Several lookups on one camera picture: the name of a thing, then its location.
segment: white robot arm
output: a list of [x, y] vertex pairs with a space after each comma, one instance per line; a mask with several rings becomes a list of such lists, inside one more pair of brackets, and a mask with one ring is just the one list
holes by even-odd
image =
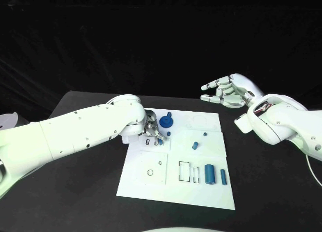
[[155, 114], [144, 109], [134, 95], [121, 95], [106, 104], [0, 130], [0, 198], [13, 184], [50, 161], [118, 135], [122, 142], [129, 143], [142, 133], [165, 140]]
[[210, 82], [201, 90], [211, 87], [217, 87], [216, 96], [201, 95], [201, 100], [229, 108], [249, 106], [247, 113], [234, 120], [243, 133], [253, 130], [272, 145], [289, 140], [306, 155], [322, 161], [322, 111], [308, 111], [285, 95], [263, 95], [253, 82], [237, 73]]

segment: blue object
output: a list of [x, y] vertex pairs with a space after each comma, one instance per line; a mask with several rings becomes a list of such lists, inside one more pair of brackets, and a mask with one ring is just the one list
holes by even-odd
[[159, 118], [159, 125], [161, 125], [161, 127], [164, 127], [164, 128], [171, 127], [171, 125], [172, 125], [171, 112], [168, 112], [167, 116], [162, 116], [162, 117]]
[[221, 172], [221, 184], [223, 184], [223, 185], [227, 185], [224, 169], [221, 169], [220, 172]]
[[214, 166], [211, 164], [204, 165], [204, 183], [214, 185]]
[[198, 145], [198, 143], [197, 143], [197, 142], [194, 142], [194, 144], [193, 144], [193, 150], [195, 150], [195, 149], [197, 149], [197, 145]]

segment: black curtain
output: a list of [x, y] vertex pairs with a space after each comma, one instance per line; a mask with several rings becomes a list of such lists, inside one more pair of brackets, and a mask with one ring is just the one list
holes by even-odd
[[322, 9], [145, 2], [0, 5], [0, 114], [43, 120], [70, 90], [198, 98], [231, 73], [322, 109]]

